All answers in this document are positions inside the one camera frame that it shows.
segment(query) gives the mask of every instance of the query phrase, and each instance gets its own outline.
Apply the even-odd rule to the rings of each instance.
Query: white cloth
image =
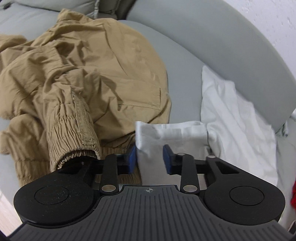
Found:
[[[287,137],[288,135],[289,135],[289,127],[288,127],[288,121],[286,121],[283,124],[283,126],[276,132],[276,136],[278,136],[278,137]]]
[[[277,187],[285,196],[285,209],[279,220],[284,228],[288,229],[296,219],[295,209],[291,206],[292,188],[296,176],[296,122],[288,119],[289,135],[277,137],[277,167],[279,181]]]
[[[273,185],[277,185],[276,137],[251,102],[232,81],[202,69],[201,121],[207,124],[213,153]]]
[[[293,113],[291,114],[291,118],[296,121],[296,109],[293,111]]]
[[[209,155],[206,126],[199,121],[180,124],[146,124],[136,122],[137,161],[143,185],[177,185],[181,176],[168,175],[163,161],[163,146],[174,153],[187,153],[204,160]],[[205,183],[200,179],[200,187]]]

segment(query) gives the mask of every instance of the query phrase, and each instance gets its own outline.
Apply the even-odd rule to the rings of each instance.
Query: circular black disc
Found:
[[[264,194],[259,189],[248,186],[240,186],[231,189],[230,198],[238,204],[245,206],[258,205],[264,200]]]
[[[205,191],[206,206],[231,223],[257,225],[278,219],[285,207],[281,191],[253,175],[223,175]]]
[[[23,186],[14,206],[23,221],[40,225],[61,225],[86,214],[93,205],[94,192],[75,175],[46,175]]]

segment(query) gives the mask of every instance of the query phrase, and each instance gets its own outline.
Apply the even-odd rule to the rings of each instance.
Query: white wall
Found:
[[[296,78],[296,0],[225,0],[276,48]]]

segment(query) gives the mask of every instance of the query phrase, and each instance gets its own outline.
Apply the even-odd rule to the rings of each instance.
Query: jacket pocket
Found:
[[[102,80],[116,95],[118,105],[160,109],[160,88],[152,83],[131,79]]]

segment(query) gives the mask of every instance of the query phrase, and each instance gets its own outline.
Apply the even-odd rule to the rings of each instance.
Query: blue gripper pad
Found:
[[[128,167],[129,167],[128,173],[129,174],[133,173],[133,171],[135,169],[136,161],[137,161],[136,145],[134,145],[133,149],[131,150],[130,154],[128,155]]]
[[[165,168],[167,170],[167,174],[171,173],[171,167],[172,167],[172,160],[171,158],[174,156],[173,151],[171,150],[169,145],[163,146],[163,160],[165,162]]]

